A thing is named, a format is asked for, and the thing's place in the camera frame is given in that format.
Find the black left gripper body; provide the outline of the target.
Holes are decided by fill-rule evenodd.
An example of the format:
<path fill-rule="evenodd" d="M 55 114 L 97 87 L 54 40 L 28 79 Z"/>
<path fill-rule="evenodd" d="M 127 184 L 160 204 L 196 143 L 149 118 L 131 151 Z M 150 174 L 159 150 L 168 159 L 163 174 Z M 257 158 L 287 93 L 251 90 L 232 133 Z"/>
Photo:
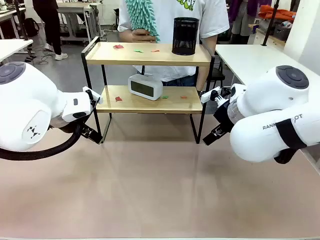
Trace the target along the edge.
<path fill-rule="evenodd" d="M 95 135 L 95 130 L 90 126 L 82 123 L 81 124 L 81 135 L 84 138 L 92 138 Z"/>

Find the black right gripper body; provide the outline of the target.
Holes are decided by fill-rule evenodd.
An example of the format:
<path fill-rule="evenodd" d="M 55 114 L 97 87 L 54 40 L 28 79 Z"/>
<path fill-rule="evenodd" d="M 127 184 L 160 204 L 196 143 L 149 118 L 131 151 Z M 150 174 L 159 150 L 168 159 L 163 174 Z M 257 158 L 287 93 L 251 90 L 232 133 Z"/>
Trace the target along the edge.
<path fill-rule="evenodd" d="M 228 116 L 228 107 L 230 101 L 227 100 L 222 105 L 218 106 L 214 113 L 215 119 L 219 122 L 219 125 L 215 127 L 212 132 L 216 137 L 223 137 L 226 133 L 230 133 L 234 124 Z"/>

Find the person's right hand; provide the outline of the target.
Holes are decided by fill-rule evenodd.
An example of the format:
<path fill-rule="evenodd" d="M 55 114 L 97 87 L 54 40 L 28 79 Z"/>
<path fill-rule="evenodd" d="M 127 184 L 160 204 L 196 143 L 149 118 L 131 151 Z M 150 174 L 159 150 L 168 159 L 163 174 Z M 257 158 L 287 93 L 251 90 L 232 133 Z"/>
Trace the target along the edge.
<path fill-rule="evenodd" d="M 156 41 L 156 37 L 145 29 L 138 28 L 131 32 L 132 43 L 155 43 Z"/>

